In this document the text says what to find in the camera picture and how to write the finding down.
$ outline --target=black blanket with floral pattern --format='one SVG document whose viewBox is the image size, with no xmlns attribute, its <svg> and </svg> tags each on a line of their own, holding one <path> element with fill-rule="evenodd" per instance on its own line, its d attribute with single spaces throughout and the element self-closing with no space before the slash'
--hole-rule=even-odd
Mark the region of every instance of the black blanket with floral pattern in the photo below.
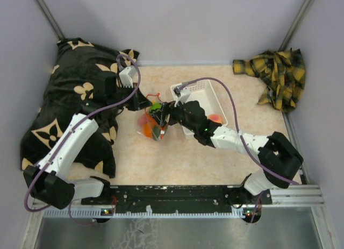
<svg viewBox="0 0 344 249">
<path fill-rule="evenodd" d="M 81 38 L 58 42 L 58 58 L 44 92 L 43 105 L 20 143 L 22 170 L 35 164 L 51 150 L 81 103 L 92 99 L 95 78 L 105 72 L 117 74 L 116 56 L 119 53 L 129 55 L 134 61 L 139 55 L 132 49 L 117 51 Z M 120 62 L 124 67 L 131 64 L 124 58 Z M 116 172 L 112 151 L 118 130 L 116 113 L 116 110 L 108 110 L 96 116 L 99 128 L 75 159 L 75 162 L 109 177 L 114 177 Z"/>
</svg>

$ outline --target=plaid fabric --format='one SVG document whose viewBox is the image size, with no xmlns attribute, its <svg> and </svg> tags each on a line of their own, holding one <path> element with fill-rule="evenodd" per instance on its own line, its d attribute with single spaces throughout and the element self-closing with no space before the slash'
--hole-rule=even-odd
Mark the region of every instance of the plaid fabric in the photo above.
<svg viewBox="0 0 344 249">
<path fill-rule="evenodd" d="M 266 89 L 258 104 L 270 103 L 275 109 L 290 112 L 296 108 L 305 88 L 305 64 L 300 49 L 267 50 L 251 60 L 233 60 L 234 74 L 260 78 Z"/>
</svg>

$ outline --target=gray wall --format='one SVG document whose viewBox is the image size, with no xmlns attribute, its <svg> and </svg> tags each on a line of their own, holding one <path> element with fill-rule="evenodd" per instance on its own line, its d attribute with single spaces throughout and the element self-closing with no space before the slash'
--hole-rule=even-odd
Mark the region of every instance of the gray wall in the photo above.
<svg viewBox="0 0 344 249">
<path fill-rule="evenodd" d="M 229 63 L 278 49 L 303 0 L 45 0 L 68 37 L 141 64 Z"/>
<path fill-rule="evenodd" d="M 344 0 L 315 0 L 291 42 L 306 63 L 306 87 L 291 114 L 312 181 L 320 184 L 344 246 Z"/>
<path fill-rule="evenodd" d="M 37 114 L 56 37 L 33 0 L 0 0 L 0 247 L 17 248 L 28 212 L 19 142 Z"/>
</svg>

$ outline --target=beige table surface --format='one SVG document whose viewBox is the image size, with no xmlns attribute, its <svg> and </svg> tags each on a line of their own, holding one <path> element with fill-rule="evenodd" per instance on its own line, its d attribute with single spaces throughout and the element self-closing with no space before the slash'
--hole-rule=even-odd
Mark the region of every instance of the beige table surface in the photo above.
<svg viewBox="0 0 344 249">
<path fill-rule="evenodd" d="M 160 92 L 163 101 L 171 101 L 170 86 L 199 77 L 215 77 L 230 89 L 238 112 L 239 128 L 251 134 L 270 135 L 279 131 L 287 136 L 282 113 L 269 104 L 257 105 L 264 90 L 264 83 L 254 77 L 234 75 L 232 67 L 221 66 L 161 66 L 140 67 L 140 90 L 144 95 Z M 228 119 L 228 127 L 234 129 L 233 110 L 225 90 L 213 83 L 214 90 Z M 119 130 L 113 147 L 116 160 L 116 177 L 80 163 L 74 163 L 70 179 L 82 179 L 97 175 L 111 184 L 240 184 L 258 166 L 247 155 L 235 151 L 214 149 L 186 140 L 182 127 L 170 126 L 164 139 L 157 142 L 137 134 L 135 112 L 125 110 L 118 116 Z"/>
</svg>

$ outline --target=perforated basket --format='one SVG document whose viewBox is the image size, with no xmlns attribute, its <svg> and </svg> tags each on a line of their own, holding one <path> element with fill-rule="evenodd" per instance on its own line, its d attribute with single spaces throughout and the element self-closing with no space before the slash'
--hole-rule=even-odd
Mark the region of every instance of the perforated basket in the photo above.
<svg viewBox="0 0 344 249">
<path fill-rule="evenodd" d="M 174 100 L 177 99 L 177 96 L 174 94 L 173 89 L 178 85 L 181 85 L 181 83 L 171 86 Z M 204 109 L 206 116 L 215 113 L 221 117 L 223 125 L 226 126 L 228 124 L 227 118 L 209 80 L 198 81 L 189 85 L 188 88 L 190 89 L 191 94 L 187 102 L 197 100 L 199 105 Z M 187 139 L 192 139 L 194 137 L 193 133 L 185 127 L 183 127 L 183 131 Z"/>
</svg>

